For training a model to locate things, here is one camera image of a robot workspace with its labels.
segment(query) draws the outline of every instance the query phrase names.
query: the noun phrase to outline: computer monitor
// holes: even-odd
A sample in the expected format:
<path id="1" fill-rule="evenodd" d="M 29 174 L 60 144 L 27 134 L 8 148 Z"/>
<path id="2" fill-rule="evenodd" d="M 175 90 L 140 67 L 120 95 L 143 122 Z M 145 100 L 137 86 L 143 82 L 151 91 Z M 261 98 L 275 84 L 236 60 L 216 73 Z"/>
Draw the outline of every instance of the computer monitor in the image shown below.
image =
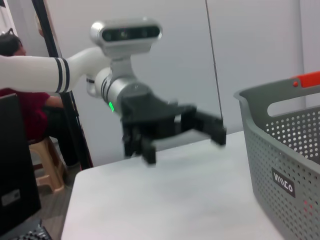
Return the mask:
<path id="1" fill-rule="evenodd" d="M 0 97 L 0 236 L 40 208 L 19 99 Z"/>

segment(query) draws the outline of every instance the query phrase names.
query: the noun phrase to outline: dark hair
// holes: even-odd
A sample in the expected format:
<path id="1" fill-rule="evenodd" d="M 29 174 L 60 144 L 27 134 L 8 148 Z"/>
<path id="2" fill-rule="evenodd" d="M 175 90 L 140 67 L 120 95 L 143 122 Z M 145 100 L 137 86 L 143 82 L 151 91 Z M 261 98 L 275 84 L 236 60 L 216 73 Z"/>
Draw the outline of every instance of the dark hair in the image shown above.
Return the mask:
<path id="1" fill-rule="evenodd" d="M 14 34 L 12 28 L 6 33 L 0 35 L 0 55 L 13 56 L 22 45 L 21 40 Z"/>

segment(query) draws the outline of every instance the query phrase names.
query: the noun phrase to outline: camera lens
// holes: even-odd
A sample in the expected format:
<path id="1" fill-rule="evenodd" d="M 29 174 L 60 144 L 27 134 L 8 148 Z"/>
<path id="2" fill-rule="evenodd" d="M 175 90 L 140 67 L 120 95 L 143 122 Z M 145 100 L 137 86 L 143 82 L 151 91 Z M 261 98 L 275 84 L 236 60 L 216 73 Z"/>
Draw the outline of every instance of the camera lens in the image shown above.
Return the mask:
<path id="1" fill-rule="evenodd" d="M 146 27 L 131 27 L 107 29 L 102 33 L 102 38 L 106 42 L 117 42 L 125 40 L 156 38 L 160 34 L 160 29 L 157 26 Z"/>

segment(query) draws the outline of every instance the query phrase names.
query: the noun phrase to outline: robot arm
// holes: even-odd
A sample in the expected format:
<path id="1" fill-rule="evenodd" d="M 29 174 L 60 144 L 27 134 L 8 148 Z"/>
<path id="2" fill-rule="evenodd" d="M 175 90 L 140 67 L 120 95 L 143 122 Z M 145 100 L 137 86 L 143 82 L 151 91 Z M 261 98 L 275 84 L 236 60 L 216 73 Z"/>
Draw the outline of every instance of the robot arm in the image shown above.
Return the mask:
<path id="1" fill-rule="evenodd" d="M 158 23 L 147 18 L 98 21 L 92 25 L 90 36 L 99 47 L 68 59 L 0 56 L 0 89 L 64 93 L 86 75 L 87 92 L 102 98 L 121 118 L 125 156 L 142 155 L 148 164 L 156 163 L 154 140 L 192 129 L 219 145 L 226 144 L 222 119 L 200 112 L 194 105 L 170 104 L 135 76 L 131 55 L 149 52 L 161 38 Z"/>

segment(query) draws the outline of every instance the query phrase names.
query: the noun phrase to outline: green light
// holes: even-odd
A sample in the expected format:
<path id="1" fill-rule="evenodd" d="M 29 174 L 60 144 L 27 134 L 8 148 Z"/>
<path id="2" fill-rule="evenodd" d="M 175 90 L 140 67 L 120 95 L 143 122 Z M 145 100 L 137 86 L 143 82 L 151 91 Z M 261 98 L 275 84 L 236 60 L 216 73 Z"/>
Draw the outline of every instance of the green light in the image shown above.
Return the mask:
<path id="1" fill-rule="evenodd" d="M 109 107 L 110 107 L 110 109 L 111 109 L 112 112 L 115 111 L 115 108 L 114 108 L 114 106 L 112 105 L 112 102 L 109 102 Z"/>

